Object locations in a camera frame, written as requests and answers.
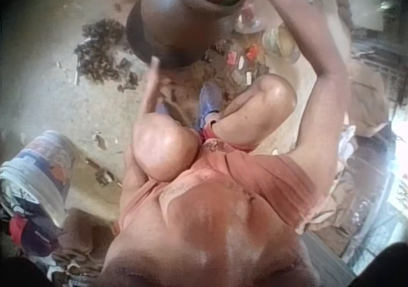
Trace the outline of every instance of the pot rim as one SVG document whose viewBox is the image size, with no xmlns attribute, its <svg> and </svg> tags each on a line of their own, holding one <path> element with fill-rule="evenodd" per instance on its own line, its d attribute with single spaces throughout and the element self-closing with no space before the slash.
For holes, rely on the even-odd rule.
<svg viewBox="0 0 408 287">
<path fill-rule="evenodd" d="M 237 3 L 229 6 L 222 6 L 207 0 L 183 0 L 188 6 L 197 8 L 198 11 L 210 12 L 214 15 L 228 16 L 235 11 L 240 10 L 245 0 L 239 0 Z"/>
</svg>

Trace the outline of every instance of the bare skin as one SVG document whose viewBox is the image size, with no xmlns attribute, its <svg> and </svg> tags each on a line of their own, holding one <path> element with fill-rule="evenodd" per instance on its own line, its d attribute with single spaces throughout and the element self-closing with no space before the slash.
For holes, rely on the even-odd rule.
<svg viewBox="0 0 408 287">
<path fill-rule="evenodd" d="M 337 147 L 349 97 L 346 67 L 323 16 L 307 2 L 304 0 L 270 1 L 317 74 L 317 81 L 300 124 L 296 148 L 288 155 L 304 170 L 321 192 L 327 193 L 335 175 Z M 149 178 L 168 182 L 188 169 L 200 148 L 193 131 L 183 128 L 168 116 L 153 112 L 160 88 L 157 71 L 158 61 L 153 60 L 145 76 L 145 94 L 140 107 L 138 124 L 135 125 L 133 141 L 125 156 L 126 174 L 120 200 L 121 208 L 129 203 L 135 191 Z M 290 84 L 281 77 L 267 75 L 239 95 L 225 111 L 209 115 L 206 121 L 217 121 L 212 128 L 221 140 L 230 144 L 255 146 L 275 131 L 290 116 L 295 106 L 296 94 Z M 149 224 L 153 224 L 156 231 L 162 230 L 163 233 L 166 231 L 166 227 L 161 226 L 163 220 L 156 223 L 149 222 Z M 282 223 L 276 224 L 276 227 L 278 226 L 286 230 Z M 136 236 L 133 235 L 137 234 L 141 237 L 144 235 L 142 232 L 139 227 L 135 227 L 134 230 L 119 235 L 108 253 L 110 258 L 117 255 L 119 250 L 124 248 L 129 250 L 134 247 L 133 239 Z M 293 242 L 294 232 L 286 233 L 287 242 Z M 158 256 L 163 250 L 171 249 L 177 253 L 174 256 L 169 254 L 167 263 L 182 263 L 182 255 L 179 253 L 184 250 L 185 244 L 172 243 L 165 235 L 162 238 L 150 244 L 152 249 L 149 256 L 153 256 L 153 247 L 156 247 Z M 158 274 L 164 273 L 160 265 L 153 265 L 149 271 L 152 272 L 155 267 Z"/>
</svg>

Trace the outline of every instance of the person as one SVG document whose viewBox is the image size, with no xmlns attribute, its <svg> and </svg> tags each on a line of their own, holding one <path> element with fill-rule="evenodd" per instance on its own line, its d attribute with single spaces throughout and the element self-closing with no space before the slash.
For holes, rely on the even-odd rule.
<svg viewBox="0 0 408 287">
<path fill-rule="evenodd" d="M 125 155 L 120 233 L 96 286 L 318 284 L 296 231 L 335 176 L 349 82 L 322 14 L 304 0 L 269 1 L 317 74 L 296 147 L 248 154 L 295 109 L 284 78 L 258 78 L 223 111 L 218 86 L 207 82 L 195 131 L 157 104 L 153 58 Z"/>
</svg>

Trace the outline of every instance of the dirt floor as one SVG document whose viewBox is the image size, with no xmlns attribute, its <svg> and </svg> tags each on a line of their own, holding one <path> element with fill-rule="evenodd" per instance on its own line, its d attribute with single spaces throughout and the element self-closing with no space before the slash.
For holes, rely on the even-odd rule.
<svg viewBox="0 0 408 287">
<path fill-rule="evenodd" d="M 120 82 L 93 84 L 84 77 L 75 85 L 74 49 L 84 42 L 84 24 L 104 18 L 125 24 L 135 1 L 14 0 L 2 17 L 0 128 L 1 140 L 6 142 L 2 145 L 2 160 L 14 157 L 45 130 L 61 132 L 81 153 L 67 207 L 74 205 L 109 220 L 117 217 L 120 187 L 100 187 L 84 157 L 122 177 L 122 157 L 130 141 L 142 88 L 119 92 Z M 337 11 L 329 8 L 327 16 L 332 15 L 335 22 Z M 340 47 L 347 48 L 344 33 L 337 32 L 334 37 Z M 254 42 L 251 37 L 237 35 L 232 39 L 244 49 Z M 129 59 L 132 69 L 142 77 L 144 63 L 135 56 Z M 172 83 L 167 97 L 177 102 L 191 122 L 196 116 L 200 86 L 205 81 L 214 80 L 222 86 L 226 103 L 245 88 L 245 82 L 238 84 L 232 79 L 231 69 L 225 63 L 226 57 L 216 54 L 211 63 L 198 61 L 170 74 Z M 303 56 L 296 64 L 274 58 L 266 58 L 265 63 L 272 73 L 286 77 L 298 95 L 294 114 L 256 151 L 282 153 L 295 143 L 300 117 L 316 75 Z M 98 147 L 95 134 L 103 138 L 105 149 Z"/>
</svg>

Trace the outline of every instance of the small clay item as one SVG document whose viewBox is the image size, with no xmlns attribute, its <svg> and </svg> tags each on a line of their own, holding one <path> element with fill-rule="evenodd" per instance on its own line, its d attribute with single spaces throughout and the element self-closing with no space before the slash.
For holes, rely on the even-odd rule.
<svg viewBox="0 0 408 287">
<path fill-rule="evenodd" d="M 127 40 L 146 63 L 155 55 L 162 68 L 188 66 L 232 33 L 244 2 L 141 0 L 127 18 Z"/>
</svg>

